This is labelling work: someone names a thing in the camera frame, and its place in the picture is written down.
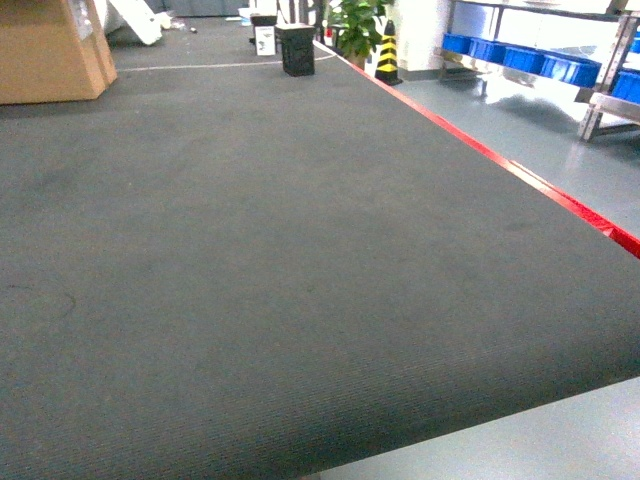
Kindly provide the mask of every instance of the metal shelf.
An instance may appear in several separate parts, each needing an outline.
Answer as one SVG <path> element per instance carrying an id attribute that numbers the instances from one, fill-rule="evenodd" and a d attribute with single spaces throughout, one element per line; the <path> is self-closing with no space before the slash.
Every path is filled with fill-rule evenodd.
<path id="1" fill-rule="evenodd" d="M 578 7 L 564 4 L 534 5 L 524 0 L 453 0 L 456 3 L 472 3 L 483 7 L 499 7 L 509 10 L 556 15 L 559 17 L 581 18 L 583 20 L 597 20 L 600 22 L 617 22 L 618 15 L 605 12 L 584 12 Z"/>
<path id="2" fill-rule="evenodd" d="M 460 65 L 467 70 L 473 70 L 483 74 L 495 75 L 510 82 L 517 83 L 524 87 L 529 88 L 542 88 L 553 87 L 563 88 L 567 92 L 567 96 L 573 99 L 574 102 L 589 103 L 589 99 L 593 94 L 593 90 L 590 88 L 577 87 L 564 82 L 559 82 L 552 78 L 541 77 L 540 75 L 534 75 L 533 73 L 522 72 L 513 68 L 505 67 L 498 63 L 487 62 L 486 60 L 480 60 L 478 58 L 470 57 L 469 55 L 463 55 L 461 53 L 451 52 L 438 48 L 436 54 L 442 57 L 443 60 Z"/>
<path id="3" fill-rule="evenodd" d="M 628 102 L 604 93 L 594 93 L 589 103 L 601 112 L 640 124 L 640 104 L 638 103 Z"/>

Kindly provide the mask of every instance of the metal shelving rack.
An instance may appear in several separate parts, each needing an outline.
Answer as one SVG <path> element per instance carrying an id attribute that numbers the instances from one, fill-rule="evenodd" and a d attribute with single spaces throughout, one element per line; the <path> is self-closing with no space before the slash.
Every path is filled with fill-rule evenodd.
<path id="1" fill-rule="evenodd" d="M 638 127 L 636 124 L 640 124 L 640 105 L 620 100 L 609 95 L 616 75 L 626 60 L 627 53 L 633 43 L 635 32 L 640 22 L 640 12 L 623 12 L 620 10 L 627 4 L 626 0 L 611 0 L 606 9 L 603 9 L 603 11 L 600 12 L 579 11 L 579 8 L 575 7 L 575 4 L 536 4 L 535 2 L 525 0 L 450 0 L 450 2 L 451 8 L 447 24 L 448 32 L 451 32 L 451 28 L 453 26 L 455 4 L 467 3 L 484 7 L 493 7 L 494 18 L 491 24 L 491 37 L 493 37 L 492 39 L 494 41 L 497 40 L 498 35 L 500 34 L 502 17 L 504 11 L 507 9 L 579 18 L 584 20 L 618 22 L 618 31 L 611 48 L 609 58 L 603 63 L 596 80 L 596 86 L 593 89 L 575 87 L 546 77 L 521 72 L 519 70 L 507 68 L 503 65 L 478 60 L 468 55 L 461 55 L 444 49 L 438 49 L 437 51 L 437 54 L 443 59 L 440 78 L 444 78 L 446 76 L 446 62 L 450 62 L 473 72 L 499 76 L 530 88 L 537 88 L 538 86 L 550 83 L 558 86 L 562 85 L 562 87 L 558 88 L 566 89 L 567 95 L 572 99 L 572 101 L 589 103 L 589 108 L 578 131 L 580 138 L 585 141 L 591 140 L 596 135 L 635 129 Z M 485 79 L 483 79 L 482 93 L 486 93 Z M 617 125 L 614 127 L 600 127 L 603 113 L 610 113 L 627 119 L 633 123 L 629 125 Z"/>
<path id="2" fill-rule="evenodd" d="M 640 124 L 640 104 L 610 96 L 616 75 L 624 65 L 639 24 L 640 12 L 627 12 L 620 16 L 609 59 L 602 64 L 594 87 L 595 93 L 591 96 L 589 108 L 578 130 L 578 135 L 586 142 L 596 135 L 634 130 Z M 601 127 L 600 122 L 604 113 L 616 115 L 634 123 Z"/>

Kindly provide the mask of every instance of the green leaves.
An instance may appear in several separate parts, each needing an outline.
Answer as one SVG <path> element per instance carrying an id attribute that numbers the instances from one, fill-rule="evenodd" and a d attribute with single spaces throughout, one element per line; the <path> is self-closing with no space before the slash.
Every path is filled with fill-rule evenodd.
<path id="1" fill-rule="evenodd" d="M 382 42 L 376 30 L 377 19 L 385 15 L 385 6 L 394 0 L 341 0 L 331 2 L 331 24 L 343 27 L 339 46 L 346 57 L 368 56 Z"/>

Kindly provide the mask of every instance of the plant pot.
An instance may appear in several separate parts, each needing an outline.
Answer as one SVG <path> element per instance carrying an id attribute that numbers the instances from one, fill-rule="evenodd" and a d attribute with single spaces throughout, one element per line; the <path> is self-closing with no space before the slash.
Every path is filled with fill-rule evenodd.
<path id="1" fill-rule="evenodd" d="M 346 58 L 349 63 L 355 65 L 360 70 L 364 70 L 364 64 L 367 61 L 367 57 L 363 57 L 362 55 L 356 55 L 352 53 L 351 55 L 348 55 L 344 58 Z"/>

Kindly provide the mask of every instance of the white line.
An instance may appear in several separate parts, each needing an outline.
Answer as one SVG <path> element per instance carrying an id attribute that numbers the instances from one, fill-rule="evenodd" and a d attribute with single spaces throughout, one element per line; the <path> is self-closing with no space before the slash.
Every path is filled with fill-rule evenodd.
<path id="1" fill-rule="evenodd" d="M 337 57 L 338 54 L 336 52 L 334 52 L 333 50 L 331 50 L 329 47 L 327 47 L 324 43 L 320 43 L 317 40 L 313 41 L 313 44 L 315 45 L 316 48 L 319 48 L 320 50 L 322 50 L 325 53 L 330 53 L 331 55 L 333 55 L 334 57 Z"/>
<path id="2" fill-rule="evenodd" d="M 316 62 L 333 58 L 336 55 L 327 55 L 325 57 L 316 58 Z M 234 67 L 253 67 L 259 65 L 281 65 L 281 61 L 277 62 L 254 62 L 254 63 L 219 63 L 214 65 L 167 65 L 162 67 L 138 67 L 138 68 L 118 68 L 118 72 L 152 72 L 155 70 L 200 70 L 213 68 L 234 68 Z"/>

